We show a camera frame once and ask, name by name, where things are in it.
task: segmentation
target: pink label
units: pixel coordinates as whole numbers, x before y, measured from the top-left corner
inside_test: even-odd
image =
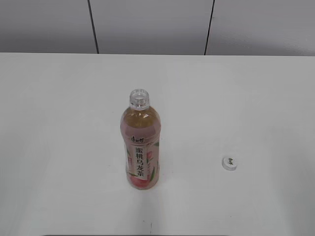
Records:
[[[131,176],[147,180],[149,183],[158,177],[159,137],[149,144],[134,144],[126,144],[127,172]]]

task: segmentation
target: bottle neck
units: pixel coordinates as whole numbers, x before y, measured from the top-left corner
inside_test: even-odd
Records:
[[[144,89],[136,89],[130,94],[130,108],[143,111],[150,107],[149,94]]]

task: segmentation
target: peach oolong tea bottle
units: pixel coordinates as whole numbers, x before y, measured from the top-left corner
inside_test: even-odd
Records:
[[[148,92],[131,92],[120,128],[125,141],[127,179],[137,189],[149,189],[158,181],[161,122],[150,106]]]

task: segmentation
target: white bottle cap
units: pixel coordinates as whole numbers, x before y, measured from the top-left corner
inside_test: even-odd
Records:
[[[222,159],[223,167],[228,171],[234,171],[237,168],[237,159],[231,156],[224,156]]]

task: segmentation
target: gray wall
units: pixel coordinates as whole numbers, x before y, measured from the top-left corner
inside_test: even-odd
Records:
[[[100,53],[203,55],[213,0],[91,0]],[[207,55],[315,56],[315,0],[217,0]],[[0,52],[96,53],[87,0],[0,0]]]
[[[0,52],[95,53],[86,0],[0,0]]]
[[[217,0],[207,54],[315,56],[315,0]]]

